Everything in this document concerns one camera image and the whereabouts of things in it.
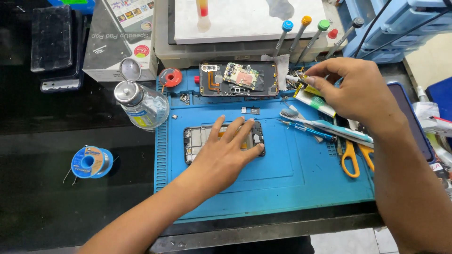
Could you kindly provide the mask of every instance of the blue silicone repair mat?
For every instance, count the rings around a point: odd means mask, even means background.
[[[288,129],[277,121],[281,109],[287,108],[281,102],[281,97],[285,95],[290,97],[287,102],[293,104],[306,119],[322,118],[317,110],[292,98],[293,91],[262,99],[202,97],[199,86],[193,81],[199,70],[182,73],[182,83],[165,91],[171,110],[168,121],[156,131],[154,192],[188,167],[184,161],[184,129],[211,125],[222,114],[226,116],[225,122],[232,122],[242,115],[245,119],[260,121],[266,154],[249,163],[232,186],[185,214],[176,223],[374,200],[373,173],[358,149],[355,150],[361,175],[354,179],[342,170],[335,144],[317,143],[311,135]],[[180,101],[181,93],[190,94],[190,105]],[[242,107],[259,108],[260,114],[242,114]],[[177,119],[171,118],[173,114],[178,116]],[[346,161],[346,165],[352,170],[350,160]]]

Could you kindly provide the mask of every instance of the red solder wick roll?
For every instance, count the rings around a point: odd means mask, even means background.
[[[166,87],[177,86],[182,81],[182,72],[176,68],[166,68],[160,73],[159,81]]]

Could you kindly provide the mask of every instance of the hand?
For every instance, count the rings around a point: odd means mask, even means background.
[[[191,192],[191,197],[198,201],[197,205],[233,184],[243,167],[264,150],[263,144],[247,151],[240,150],[254,125],[252,118],[246,122],[244,117],[237,118],[218,140],[224,120],[225,116],[222,115],[215,121],[206,144],[193,163],[173,181],[183,186],[183,190]]]
[[[373,133],[407,121],[372,61],[331,58],[309,68],[306,75],[311,76],[306,82],[322,93],[337,114],[361,122]],[[341,77],[340,88],[335,88],[333,84]]]

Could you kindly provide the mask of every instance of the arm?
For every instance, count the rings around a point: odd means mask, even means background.
[[[339,115],[359,121],[371,131],[375,199],[399,251],[452,253],[452,203],[422,156],[377,65],[334,58],[306,74],[313,76],[308,83]],[[335,88],[332,84],[340,77],[344,80]]]
[[[241,151],[254,119],[239,117],[218,140],[224,115],[214,123],[208,141],[193,163],[176,179],[94,235],[79,254],[142,254],[159,234],[185,213],[225,190],[242,168],[264,149]]]

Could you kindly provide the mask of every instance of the speedup pad pop box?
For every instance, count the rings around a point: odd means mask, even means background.
[[[141,66],[139,80],[156,80],[153,13],[154,0],[97,0],[83,71],[96,81],[123,81],[119,64],[131,57]]]

